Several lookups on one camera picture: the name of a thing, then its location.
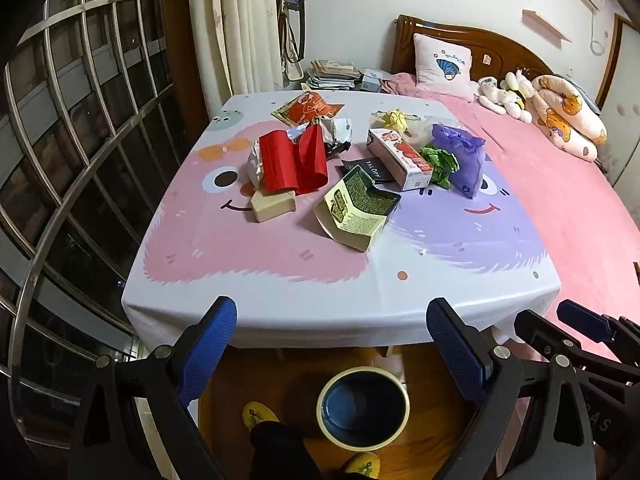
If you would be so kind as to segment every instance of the opened food box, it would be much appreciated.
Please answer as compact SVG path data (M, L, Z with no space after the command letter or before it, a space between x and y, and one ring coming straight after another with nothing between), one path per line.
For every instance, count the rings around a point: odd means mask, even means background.
M367 146L382 160L402 191L429 185L433 168L395 131L369 130Z

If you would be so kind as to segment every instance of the yellow slipper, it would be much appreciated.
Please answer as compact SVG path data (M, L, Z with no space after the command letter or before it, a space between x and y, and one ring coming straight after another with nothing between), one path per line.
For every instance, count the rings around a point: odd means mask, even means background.
M255 428L261 422L271 420L279 422L278 417L263 403L252 400L244 405L242 409L242 421L250 430Z
M369 478L380 475L380 459L374 453L358 453L344 466L345 473L360 473Z

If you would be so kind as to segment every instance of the blue gripper pad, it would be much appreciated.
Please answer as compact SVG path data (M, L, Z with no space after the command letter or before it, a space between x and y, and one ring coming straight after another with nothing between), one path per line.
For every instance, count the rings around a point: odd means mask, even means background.
M431 301L427 307L427 329L456 381L460 394L466 400L472 400L476 406L482 406L486 399L485 368L439 301L441 300Z
M584 308L575 301L564 300L558 305L558 319L587 336L593 342L605 343L613 336L609 321L599 314Z
M180 365L177 395L185 408L202 395L236 329L238 312L231 298L221 296L211 309L215 312L205 314L207 324Z

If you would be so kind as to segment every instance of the white plush toy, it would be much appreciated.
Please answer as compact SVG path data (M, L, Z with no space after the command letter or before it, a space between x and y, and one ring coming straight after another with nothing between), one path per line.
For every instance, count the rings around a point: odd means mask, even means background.
M524 109L524 98L533 97L534 89L532 84L518 70L515 74L509 72L506 79L500 83L501 88L496 88L492 83L482 83L479 85L478 102L485 108L500 115L508 114L514 119L523 123L531 124L532 117Z

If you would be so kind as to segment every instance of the red folded card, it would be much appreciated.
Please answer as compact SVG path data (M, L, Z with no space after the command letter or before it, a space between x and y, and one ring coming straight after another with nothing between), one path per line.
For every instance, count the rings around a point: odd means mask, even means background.
M260 154L264 187L269 192L293 189L302 195L320 189L328 181L322 128L318 124L309 126L297 144L284 130L261 136Z

